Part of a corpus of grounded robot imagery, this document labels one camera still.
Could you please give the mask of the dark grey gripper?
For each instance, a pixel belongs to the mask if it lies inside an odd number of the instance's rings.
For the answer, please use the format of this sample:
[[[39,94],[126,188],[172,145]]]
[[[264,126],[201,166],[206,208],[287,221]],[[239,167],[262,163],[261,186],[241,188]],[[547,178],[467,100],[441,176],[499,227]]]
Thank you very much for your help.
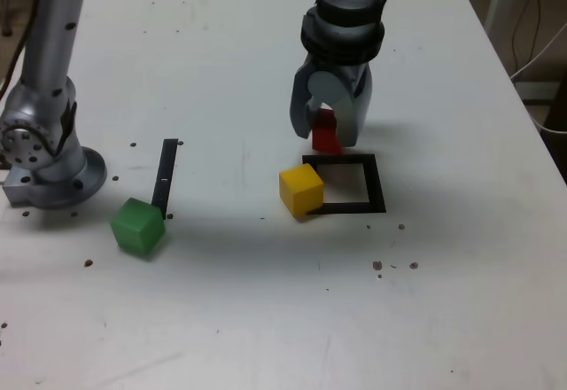
[[[371,94],[369,63],[339,66],[307,55],[293,80],[291,125],[298,137],[308,138],[315,116],[328,106],[336,119],[339,144],[354,147],[364,126]]]

